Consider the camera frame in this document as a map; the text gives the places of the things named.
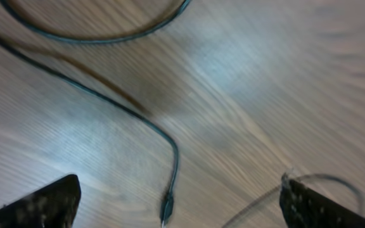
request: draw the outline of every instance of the wooden table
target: wooden table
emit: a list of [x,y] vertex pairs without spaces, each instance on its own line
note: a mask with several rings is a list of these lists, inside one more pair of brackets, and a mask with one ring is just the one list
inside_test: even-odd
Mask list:
[[[133,30],[178,4],[15,2],[45,27],[88,37]],[[365,194],[365,1],[194,0],[155,34],[93,46],[41,37],[0,6],[0,35],[140,104],[176,138],[169,227],[221,227],[292,167],[344,177]],[[0,48],[0,207],[75,173],[83,192],[75,228],[158,227],[172,159],[143,124]],[[342,186],[316,189],[356,207]],[[237,227],[285,227],[277,197]]]

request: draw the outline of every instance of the cable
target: cable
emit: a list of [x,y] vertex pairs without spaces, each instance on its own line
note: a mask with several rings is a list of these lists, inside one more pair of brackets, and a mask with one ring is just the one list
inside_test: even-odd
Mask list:
[[[334,175],[330,174],[309,174],[309,175],[303,175],[300,177],[294,178],[296,181],[306,181],[311,179],[321,179],[321,180],[327,180],[327,181],[334,181],[339,184],[342,184],[349,188],[356,196],[358,208],[357,212],[362,215],[364,210],[364,197],[361,193],[361,191],[353,186],[351,183],[347,182],[346,180],[343,180],[339,177],[336,177]],[[273,196],[281,189],[281,185],[276,186],[272,188],[270,191],[264,193],[262,196],[258,197],[257,199],[253,200],[250,204],[248,204],[246,207],[244,207],[240,212],[238,212],[236,215],[234,215],[232,218],[230,218],[223,226],[222,228],[229,228],[232,227],[237,221],[239,221],[241,218],[243,218],[252,208],[255,206],[258,206],[260,203],[262,203],[264,200],[268,199],[270,196]]]
[[136,113],[135,111],[129,109],[128,107],[114,101],[113,99],[109,98],[108,96],[105,96],[102,93],[95,91],[94,89],[90,89],[87,86],[81,84],[80,82],[77,82],[76,80],[71,79],[70,77],[68,77],[64,74],[62,74],[56,70],[53,70],[52,68],[50,68],[42,63],[39,63],[38,61],[33,60],[32,58],[29,58],[28,56],[22,54],[20,51],[16,50],[12,46],[10,46],[2,38],[0,38],[0,47],[5,49],[7,52],[11,53],[13,56],[28,63],[29,65],[32,65],[33,67],[36,67],[36,68],[50,74],[51,76],[56,77],[57,79],[60,79],[64,82],[70,84],[71,86],[74,86],[74,87],[80,89],[81,91],[89,93],[103,101],[106,101],[106,102],[110,103],[111,105],[113,105],[114,107],[126,112],[130,116],[137,118],[138,120],[145,123],[149,128],[154,130],[157,134],[162,136],[171,145],[173,153],[174,153],[174,168],[173,168],[171,179],[170,179],[170,185],[169,185],[167,193],[165,194],[165,197],[162,201],[162,209],[160,210],[161,222],[163,225],[167,224],[167,222],[169,221],[170,216],[172,214],[172,208],[174,206],[173,190],[174,190],[174,187],[176,184],[177,173],[178,173],[178,168],[179,168],[179,150],[178,150],[178,146],[177,146],[177,143],[175,142],[175,140],[173,140],[173,138],[171,138],[165,131],[163,131],[160,127],[155,125],[153,122],[151,122],[144,116],[142,116],[142,115]]
[[36,23],[33,23],[30,20],[26,19],[24,16],[20,15],[9,3],[9,0],[0,0],[0,3],[4,7],[4,9],[17,22],[21,23],[23,26],[27,27],[28,29],[30,29],[34,32],[37,32],[38,34],[44,35],[45,37],[48,37],[50,39],[54,39],[54,40],[62,41],[62,42],[69,42],[72,44],[109,44],[109,43],[130,41],[133,39],[137,39],[137,38],[146,36],[148,34],[154,33],[158,29],[163,28],[164,26],[166,26],[170,22],[172,22],[174,19],[176,19],[179,15],[181,15],[181,13],[184,12],[184,10],[187,8],[187,6],[190,2],[191,2],[191,0],[184,0],[179,5],[179,7],[175,10],[175,12],[173,12],[170,16],[164,18],[162,21],[160,21],[158,23],[147,26],[134,33],[118,35],[118,36],[110,37],[107,39],[83,39],[83,38],[70,37],[67,35],[60,35],[55,32],[48,31],[48,30],[38,26]]

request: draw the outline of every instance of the black object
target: black object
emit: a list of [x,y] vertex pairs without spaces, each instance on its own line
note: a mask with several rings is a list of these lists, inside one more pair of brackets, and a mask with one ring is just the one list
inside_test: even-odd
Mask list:
[[365,228],[362,216],[285,176],[279,205],[288,228]]
[[[99,98],[103,101],[106,101],[108,103],[110,103],[111,105],[113,105],[114,107],[126,112],[127,114],[129,114],[130,116],[137,118],[138,120],[140,120],[141,122],[143,122],[144,124],[146,124],[149,128],[151,128],[153,131],[155,131],[158,135],[160,135],[162,138],[164,138],[170,145],[172,148],[172,151],[174,153],[174,168],[172,171],[172,175],[170,178],[170,183],[166,192],[166,197],[163,200],[163,203],[168,202],[170,197],[172,198],[173,196],[173,190],[174,190],[174,186],[176,184],[176,179],[177,179],[177,174],[178,174],[178,168],[179,168],[179,149],[178,149],[178,145],[175,142],[175,140],[173,140],[173,138],[171,138],[171,136],[168,135],[168,133],[166,133],[164,130],[162,130],[159,126],[157,126],[155,123],[151,122],[149,119],[147,119],[146,117],[142,116],[141,114],[138,114],[137,112],[131,110],[130,108],[116,102],[115,100],[113,100],[112,98],[105,96],[104,94],[95,91],[83,84],[81,84],[80,82],[77,82],[76,80],[56,71],[53,70],[52,68],[39,63],[36,60],[33,60],[32,58],[29,58],[28,56],[22,54],[20,51],[16,50],[15,48],[13,48],[11,45],[9,45],[6,41],[4,41],[2,38],[0,38],[0,47],[5,49],[7,52],[11,53],[13,56],[21,59],[22,61],[28,63],[29,65],[32,65],[33,67],[36,67],[40,70],[42,70],[43,72],[46,72],[48,74],[50,74],[50,76],[53,76],[57,79],[60,79],[66,83],[68,83],[71,86],[74,86],[78,89],[80,89],[81,91],[84,91],[86,93],[89,93],[93,96],[95,96],[96,98]],[[165,225],[167,223],[167,221],[169,221],[171,213],[172,212],[172,208],[171,210],[167,210],[167,213],[162,213],[161,212],[161,223],[163,225]]]
[[184,0],[178,7],[175,12],[173,12],[168,17],[165,17],[162,21],[149,25],[141,30],[137,30],[130,34],[118,35],[115,37],[110,37],[106,39],[83,39],[83,38],[76,38],[70,37],[65,35],[60,35],[51,31],[48,31],[36,23],[33,23],[31,20],[26,19],[23,15],[19,14],[17,10],[15,10],[12,5],[9,3],[10,0],[0,0],[1,5],[4,9],[19,23],[23,26],[27,27],[28,29],[37,32],[38,34],[44,35],[50,39],[54,39],[57,41],[63,42],[70,42],[74,44],[109,44],[109,43],[118,43],[124,41],[130,41],[133,39],[137,39],[148,34],[156,32],[158,29],[163,28],[164,26],[168,25],[174,19],[176,19],[184,10],[187,8],[188,4],[191,0]]
[[0,228],[70,228],[81,198],[76,175],[68,175],[0,209]]

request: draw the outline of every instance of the cable plug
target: cable plug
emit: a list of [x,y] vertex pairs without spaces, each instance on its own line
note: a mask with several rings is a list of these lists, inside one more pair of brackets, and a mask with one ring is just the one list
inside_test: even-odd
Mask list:
[[172,193],[167,193],[162,201],[162,207],[160,209],[160,221],[162,222],[163,228],[169,223],[173,207],[174,197]]

